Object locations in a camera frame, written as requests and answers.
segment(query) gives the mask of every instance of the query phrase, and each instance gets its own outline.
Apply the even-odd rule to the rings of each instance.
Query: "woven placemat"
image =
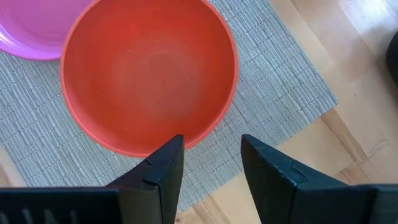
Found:
[[[185,154],[181,210],[243,170],[243,133],[276,146],[337,102],[268,1],[211,3],[234,34],[238,89],[220,125]],[[105,150],[81,132],[63,102],[58,66],[0,52],[0,144],[28,186],[106,185],[139,159]]]

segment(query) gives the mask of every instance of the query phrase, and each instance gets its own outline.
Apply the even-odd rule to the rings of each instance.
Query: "bowl rim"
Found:
[[[53,56],[27,56],[29,54],[23,54],[20,53],[18,50],[7,50],[5,47],[0,47],[0,51],[3,51],[6,54],[25,59],[25,60],[33,60],[33,61],[38,61],[38,62],[46,62],[46,61],[54,61],[58,60],[61,57],[61,51],[57,52],[56,54],[53,54]]]
[[[84,16],[101,1],[103,1],[103,0],[94,0],[81,12],[81,14],[76,18],[75,22],[73,23],[71,29],[68,32],[67,38],[65,39],[65,42],[64,42],[64,45],[62,48],[61,58],[60,58],[60,86],[61,86],[61,90],[62,90],[62,95],[63,95],[65,104],[66,104],[72,118],[75,120],[77,125],[81,128],[81,130],[85,134],[87,134],[90,138],[92,138],[96,143],[98,143],[99,145],[105,147],[106,149],[109,149],[110,151],[116,152],[118,154],[130,156],[130,157],[145,158],[145,157],[149,156],[150,154],[123,151],[122,149],[118,149],[114,146],[111,146],[111,145],[105,143],[100,138],[95,136],[88,128],[85,127],[83,122],[80,121],[79,117],[76,115],[75,111],[73,110],[70,100],[67,95],[67,90],[66,90],[65,82],[64,82],[64,80],[65,80],[64,66],[65,66],[65,54],[67,52],[67,47],[69,45],[69,41],[70,41],[76,27],[79,25],[80,21],[84,18]],[[232,83],[231,89],[229,91],[228,99],[225,101],[221,112],[207,126],[207,128],[205,129],[204,132],[202,132],[200,135],[198,135],[198,137],[196,137],[191,142],[185,143],[185,150],[190,149],[194,145],[198,144],[200,141],[204,140],[217,127],[217,125],[223,120],[223,118],[225,117],[226,113],[229,110],[229,106],[231,105],[231,103],[233,101],[233,98],[234,98],[234,95],[236,92],[236,87],[238,84],[238,76],[239,76],[238,52],[236,50],[236,44],[234,41],[232,31],[229,28],[229,25],[224,20],[223,16],[217,11],[217,9],[212,4],[210,4],[210,2],[208,2],[207,0],[197,0],[197,1],[201,1],[205,6],[207,6],[213,12],[213,14],[218,18],[218,20],[223,25],[224,30],[227,32],[228,39],[231,43],[231,49],[233,51],[233,57],[234,57],[234,74],[233,74],[234,77],[233,77],[233,83]]]

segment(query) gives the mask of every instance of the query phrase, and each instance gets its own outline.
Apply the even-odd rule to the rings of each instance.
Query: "wooden floor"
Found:
[[[398,91],[384,65],[398,30],[398,1],[270,2],[340,101],[278,148],[349,184],[398,182]],[[0,153],[0,173],[11,175],[0,174],[0,185],[23,184],[6,157]],[[260,221],[241,174],[176,223]]]

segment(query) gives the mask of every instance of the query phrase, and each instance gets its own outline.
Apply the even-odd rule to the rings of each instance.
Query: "black object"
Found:
[[[398,185],[346,185],[247,134],[241,154],[262,223],[398,223]],[[0,189],[0,224],[173,224],[183,155],[179,135],[106,187]]]
[[[394,35],[387,49],[386,64],[396,85],[398,85],[398,33]]]
[[[398,223],[398,185],[346,185],[250,135],[241,154],[262,223]]]
[[[174,223],[183,174],[183,136],[106,187],[0,190],[0,224]]]

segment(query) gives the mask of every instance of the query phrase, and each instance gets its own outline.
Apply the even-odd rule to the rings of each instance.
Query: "wood grain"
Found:
[[[270,2],[340,102],[278,148],[348,184],[398,182],[398,91],[384,65],[387,45],[398,30],[398,1]],[[4,151],[0,185],[23,184]],[[176,219],[259,222],[244,174]]]

